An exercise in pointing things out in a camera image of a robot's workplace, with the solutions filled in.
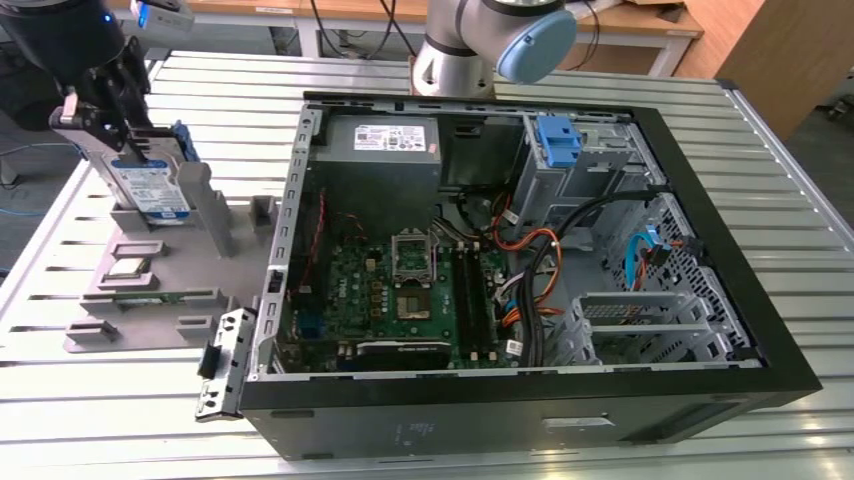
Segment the metal table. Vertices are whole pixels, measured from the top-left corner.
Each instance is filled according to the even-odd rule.
[[[304,89],[405,93],[408,85],[397,62],[173,52],[150,67],[152,120],[190,125],[232,203],[281,192]],[[711,81],[563,73],[535,86],[497,81],[496,90],[660,110],[824,390],[676,445],[286,463],[245,421],[193,422],[198,350],[62,351],[113,229],[108,191],[84,163],[0,290],[5,478],[854,478],[854,235],[740,94]]]

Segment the red wire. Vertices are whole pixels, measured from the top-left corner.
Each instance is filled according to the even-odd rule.
[[[640,268],[637,269],[637,273],[635,274],[635,282],[632,285],[633,287],[632,290],[635,292],[640,290],[640,288],[643,287],[643,280],[645,279],[645,267],[647,267],[647,262],[644,257],[640,262]]]
[[[310,275],[310,266],[314,263],[314,255],[317,254],[317,246],[320,244],[320,234],[322,233],[322,226],[325,224],[325,191],[320,191],[320,215],[317,217],[317,228],[314,230],[314,237],[310,241],[310,251],[308,253],[308,265],[305,265],[305,271],[302,272],[302,279],[298,281],[298,286],[305,285],[308,276]]]
[[[557,277],[560,275],[560,267],[563,266],[563,251],[560,250],[560,239],[557,238],[557,235],[555,234],[555,232],[552,230],[549,230],[548,228],[537,228],[536,230],[531,231],[524,238],[521,238],[521,240],[519,240],[516,243],[505,243],[499,234],[497,234],[497,225],[500,223],[500,219],[501,216],[504,214],[504,212],[507,211],[507,209],[509,208],[509,203],[511,203],[511,197],[509,195],[507,195],[507,200],[504,201],[504,208],[501,209],[500,213],[495,216],[495,218],[492,218],[492,239],[495,240],[495,244],[507,251],[515,252],[521,250],[524,247],[528,246],[528,244],[531,243],[531,241],[540,235],[544,235],[548,237],[548,240],[551,242],[553,242],[555,245],[555,264],[556,264],[556,268],[553,273],[551,274],[551,278],[548,279],[548,284],[545,285],[545,289],[543,290],[543,293],[535,298],[535,303],[539,306],[539,304],[543,303],[543,301],[548,298],[548,295],[551,295],[551,291],[555,288],[555,285],[557,283]],[[543,310],[549,310],[545,309],[543,307],[537,308],[537,311],[540,313],[544,313]],[[504,319],[501,320],[501,323],[504,324],[504,326],[512,325],[513,322],[516,322],[520,318],[520,313],[519,313],[519,308],[513,308],[507,315],[504,316]]]

